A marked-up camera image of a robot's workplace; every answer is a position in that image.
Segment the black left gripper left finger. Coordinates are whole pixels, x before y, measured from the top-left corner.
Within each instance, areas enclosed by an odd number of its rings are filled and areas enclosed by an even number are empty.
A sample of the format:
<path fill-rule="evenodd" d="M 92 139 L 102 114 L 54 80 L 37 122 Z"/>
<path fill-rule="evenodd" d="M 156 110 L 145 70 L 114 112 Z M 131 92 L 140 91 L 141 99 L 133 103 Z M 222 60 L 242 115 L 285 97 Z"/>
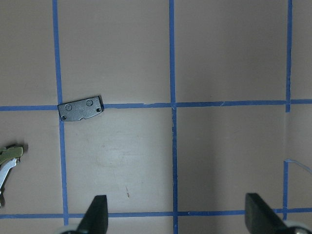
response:
<path fill-rule="evenodd" d="M 108 203 L 106 195 L 97 195 L 79 223 L 78 234 L 106 234 L 108 230 Z"/>

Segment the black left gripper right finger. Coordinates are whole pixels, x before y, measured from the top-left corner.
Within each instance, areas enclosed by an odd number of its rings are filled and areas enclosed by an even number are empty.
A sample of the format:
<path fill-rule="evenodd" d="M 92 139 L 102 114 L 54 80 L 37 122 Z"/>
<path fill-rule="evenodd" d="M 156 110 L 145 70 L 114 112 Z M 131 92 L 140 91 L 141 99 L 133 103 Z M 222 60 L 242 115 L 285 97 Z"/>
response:
<path fill-rule="evenodd" d="M 245 195 L 245 225 L 250 234 L 287 234 L 289 228 L 257 193 Z"/>

